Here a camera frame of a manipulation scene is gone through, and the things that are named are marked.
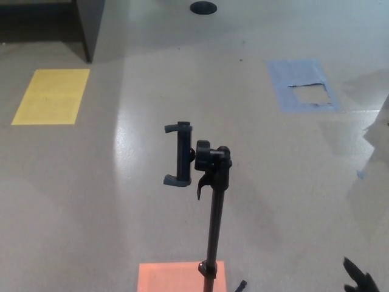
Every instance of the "phone mount clamp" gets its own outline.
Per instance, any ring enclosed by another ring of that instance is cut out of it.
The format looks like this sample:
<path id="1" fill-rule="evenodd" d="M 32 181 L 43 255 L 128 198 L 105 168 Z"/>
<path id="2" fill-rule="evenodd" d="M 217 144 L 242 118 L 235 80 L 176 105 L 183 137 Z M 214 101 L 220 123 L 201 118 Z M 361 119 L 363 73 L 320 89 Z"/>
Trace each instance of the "phone mount clamp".
<path id="1" fill-rule="evenodd" d="M 200 200 L 201 189 L 210 186 L 212 192 L 211 217 L 208 233 L 207 259 L 199 264 L 199 272 L 204 276 L 203 292 L 212 292 L 218 267 L 219 233 L 224 203 L 224 192 L 229 187 L 230 168 L 232 166 L 230 150 L 226 146 L 211 149 L 209 141 L 198 140 L 196 151 L 191 147 L 192 126 L 190 122 L 178 122 L 165 126 L 165 132 L 177 132 L 177 175 L 166 175 L 164 184 L 175 187 L 187 187 L 191 184 L 190 163 L 194 169 L 205 172 L 199 180 L 197 197 Z M 242 281 L 236 292 L 242 292 L 247 282 Z"/>

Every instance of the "black circular floor outlet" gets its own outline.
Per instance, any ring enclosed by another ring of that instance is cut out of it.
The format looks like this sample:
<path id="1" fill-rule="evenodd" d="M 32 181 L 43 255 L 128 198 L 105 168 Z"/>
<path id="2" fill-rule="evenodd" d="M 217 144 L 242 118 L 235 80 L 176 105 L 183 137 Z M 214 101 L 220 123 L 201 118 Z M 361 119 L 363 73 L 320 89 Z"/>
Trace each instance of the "black circular floor outlet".
<path id="1" fill-rule="evenodd" d="M 190 6 L 190 11 L 199 15 L 209 15 L 218 11 L 218 7 L 212 2 L 198 1 Z"/>

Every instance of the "speckled floor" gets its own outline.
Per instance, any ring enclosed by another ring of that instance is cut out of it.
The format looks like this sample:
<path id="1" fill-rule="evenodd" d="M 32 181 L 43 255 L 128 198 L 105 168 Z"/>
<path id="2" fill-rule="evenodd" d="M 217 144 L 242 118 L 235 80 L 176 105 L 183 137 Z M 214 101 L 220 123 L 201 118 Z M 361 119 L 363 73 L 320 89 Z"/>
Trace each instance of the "speckled floor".
<path id="1" fill-rule="evenodd" d="M 93 65 L 62 43 L 0 46 L 0 291 L 135 291 L 140 262 L 203 260 L 201 173 L 162 184 L 178 120 L 232 151 L 229 291 L 342 291 L 343 256 L 387 291 L 389 4 L 190 3 L 108 1 Z M 264 61 L 283 58 L 320 59 L 343 111 L 281 112 Z M 10 126 L 39 68 L 91 68 L 75 126 Z"/>

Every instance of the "yellow paper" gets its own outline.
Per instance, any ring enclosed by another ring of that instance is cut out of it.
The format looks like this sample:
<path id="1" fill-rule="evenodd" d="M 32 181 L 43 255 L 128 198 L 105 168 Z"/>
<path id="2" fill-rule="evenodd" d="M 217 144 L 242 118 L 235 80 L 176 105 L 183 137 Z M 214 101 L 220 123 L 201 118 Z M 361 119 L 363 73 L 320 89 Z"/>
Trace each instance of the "yellow paper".
<path id="1" fill-rule="evenodd" d="M 12 125 L 74 125 L 89 69 L 36 70 Z"/>

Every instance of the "blue painter's tape square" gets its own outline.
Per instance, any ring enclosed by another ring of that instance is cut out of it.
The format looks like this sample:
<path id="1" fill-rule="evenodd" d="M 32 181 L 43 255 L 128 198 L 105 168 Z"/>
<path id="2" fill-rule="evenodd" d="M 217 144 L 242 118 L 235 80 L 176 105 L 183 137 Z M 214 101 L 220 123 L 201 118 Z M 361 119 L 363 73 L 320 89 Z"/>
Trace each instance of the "blue painter's tape square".
<path id="1" fill-rule="evenodd" d="M 272 79 L 278 104 L 285 113 L 308 113 L 340 110 L 334 91 L 318 60 L 272 60 L 267 70 Z M 328 94 L 328 103 L 299 102 L 293 88 L 299 86 L 323 85 Z"/>

